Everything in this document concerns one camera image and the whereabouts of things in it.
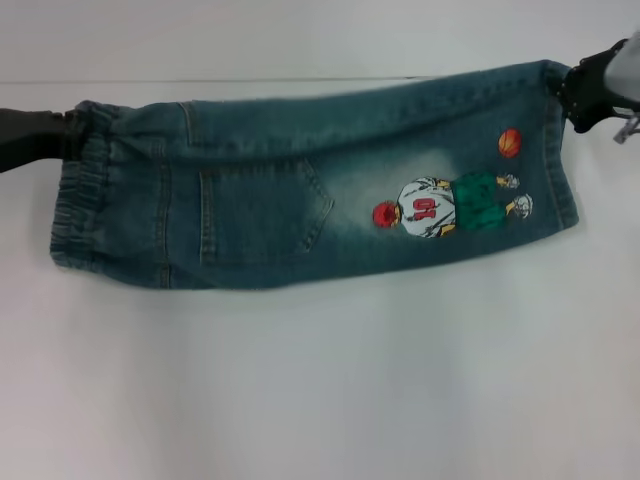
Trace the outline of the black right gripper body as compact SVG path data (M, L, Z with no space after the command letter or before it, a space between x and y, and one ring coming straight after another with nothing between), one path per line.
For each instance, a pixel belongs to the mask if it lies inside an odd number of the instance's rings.
M576 102L576 120L573 124L578 134L590 131L596 124L609 118L625 121L618 134L639 133L639 101L614 93L605 86L605 71L616 59L629 38L619 40L608 50L583 58L573 98Z

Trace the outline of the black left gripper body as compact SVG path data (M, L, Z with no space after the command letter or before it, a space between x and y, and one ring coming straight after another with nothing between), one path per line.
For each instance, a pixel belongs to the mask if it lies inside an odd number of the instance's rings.
M38 160L63 158L62 113L2 108L0 127L2 173Z

